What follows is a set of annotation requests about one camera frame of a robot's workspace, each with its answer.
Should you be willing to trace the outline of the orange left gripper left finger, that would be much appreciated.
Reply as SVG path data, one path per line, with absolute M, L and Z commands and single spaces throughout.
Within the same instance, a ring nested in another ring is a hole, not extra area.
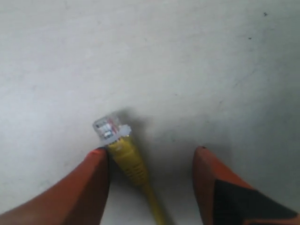
M 105 149 L 92 150 L 65 178 L 0 216 L 2 225 L 98 225 L 110 186 Z

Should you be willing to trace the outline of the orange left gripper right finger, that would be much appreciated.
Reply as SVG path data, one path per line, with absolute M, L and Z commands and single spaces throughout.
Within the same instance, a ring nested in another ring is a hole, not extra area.
M 205 225 L 298 225 L 299 213 L 262 194 L 209 149 L 193 156 L 195 198 Z

